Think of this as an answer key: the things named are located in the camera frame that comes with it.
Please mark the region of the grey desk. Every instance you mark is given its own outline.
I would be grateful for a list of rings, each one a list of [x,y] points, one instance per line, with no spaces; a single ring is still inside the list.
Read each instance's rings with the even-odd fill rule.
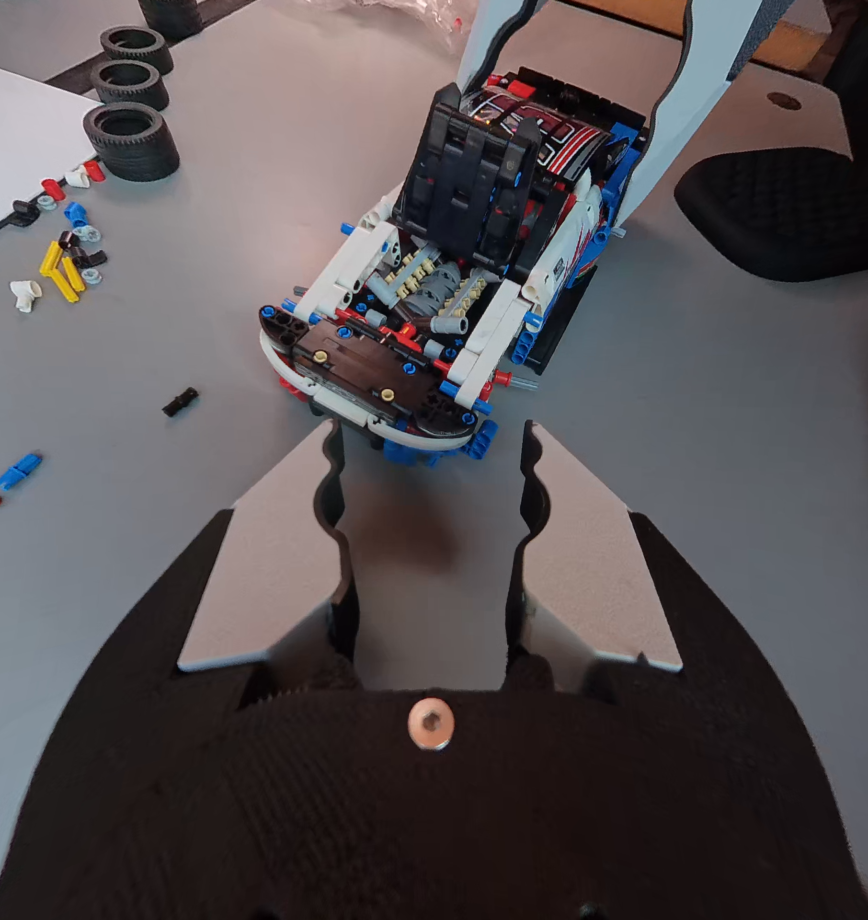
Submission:
[[[83,196],[109,252],[77,305],[30,316],[59,213],[0,232],[0,870],[49,735],[130,608],[318,420],[284,393],[256,310],[310,282],[405,175],[454,65],[386,10],[256,2],[175,50],[182,166]],[[771,104],[782,91],[802,109]],[[536,394],[505,392],[487,459],[386,463],[346,433],[343,529],[373,688],[497,688],[524,421],[658,525],[750,632],[828,771],[868,888],[868,272],[764,282],[688,224],[699,159],[848,154],[835,95],[752,66],[613,240]],[[187,387],[198,399],[162,408]]]

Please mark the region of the black mesh office chair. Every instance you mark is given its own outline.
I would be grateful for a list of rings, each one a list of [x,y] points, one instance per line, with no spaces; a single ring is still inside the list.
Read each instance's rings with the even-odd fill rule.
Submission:
[[[674,199],[739,268],[777,282],[868,270],[868,2],[824,80],[840,101],[852,156],[817,147],[716,155]]]

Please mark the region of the wooden desk panel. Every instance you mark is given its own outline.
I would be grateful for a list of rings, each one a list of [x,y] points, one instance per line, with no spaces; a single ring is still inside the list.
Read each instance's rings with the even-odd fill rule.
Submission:
[[[601,17],[679,39],[683,33],[685,1],[566,1]],[[823,1],[796,1],[752,60],[786,73],[801,73],[831,35],[831,20]]]

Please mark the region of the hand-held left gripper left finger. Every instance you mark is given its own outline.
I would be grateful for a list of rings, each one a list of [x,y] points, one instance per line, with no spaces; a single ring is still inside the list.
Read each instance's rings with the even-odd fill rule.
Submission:
[[[332,653],[353,661],[359,599],[337,528],[344,467],[341,425],[325,420],[233,505],[181,672],[243,664],[306,672]]]

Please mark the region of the blue brick pin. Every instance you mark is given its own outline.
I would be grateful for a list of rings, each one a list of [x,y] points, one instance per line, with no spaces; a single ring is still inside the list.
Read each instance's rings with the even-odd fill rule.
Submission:
[[[0,490],[8,492],[17,485],[30,477],[42,464],[43,457],[40,454],[29,453],[24,455],[14,465],[9,466],[0,476]]]

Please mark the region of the white book stand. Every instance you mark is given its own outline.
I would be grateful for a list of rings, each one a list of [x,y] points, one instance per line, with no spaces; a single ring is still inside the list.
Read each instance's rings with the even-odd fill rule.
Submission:
[[[95,155],[83,117],[97,105],[0,68],[0,224],[13,201],[34,198],[44,179],[61,179]]]

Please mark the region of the clear plastic bag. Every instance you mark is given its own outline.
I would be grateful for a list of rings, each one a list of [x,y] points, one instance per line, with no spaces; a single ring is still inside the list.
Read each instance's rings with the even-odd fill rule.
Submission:
[[[471,32],[478,1],[315,1],[311,4],[329,11],[386,10],[420,24],[447,52],[463,51]]]

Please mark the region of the yellow brick beam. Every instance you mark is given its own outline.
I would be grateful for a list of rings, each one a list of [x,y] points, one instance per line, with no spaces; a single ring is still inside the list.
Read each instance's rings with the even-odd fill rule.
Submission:
[[[50,242],[38,271],[43,278],[53,282],[68,303],[77,303],[80,294],[86,290],[80,271],[56,240]]]

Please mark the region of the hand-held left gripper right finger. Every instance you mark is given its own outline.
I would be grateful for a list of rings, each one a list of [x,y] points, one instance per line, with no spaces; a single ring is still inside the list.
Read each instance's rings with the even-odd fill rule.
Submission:
[[[533,420],[520,470],[528,531],[512,562],[509,656],[542,656],[553,672],[589,672],[602,662],[681,672],[628,506]]]

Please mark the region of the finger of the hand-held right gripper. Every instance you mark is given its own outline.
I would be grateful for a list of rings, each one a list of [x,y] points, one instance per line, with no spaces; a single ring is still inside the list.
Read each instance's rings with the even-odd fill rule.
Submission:
[[[509,39],[546,1],[480,1],[455,79],[463,97],[483,86]]]
[[[680,63],[652,110],[647,144],[624,181],[613,224],[623,224],[647,198],[725,93],[729,69],[761,5],[688,3]]]

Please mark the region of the building brick toy car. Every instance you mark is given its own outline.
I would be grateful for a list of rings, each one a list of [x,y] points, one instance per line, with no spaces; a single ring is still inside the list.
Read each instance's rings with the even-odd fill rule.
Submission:
[[[405,181],[316,280],[258,311],[279,383],[390,461],[483,458],[535,390],[611,236],[646,117],[529,68],[432,100]]]

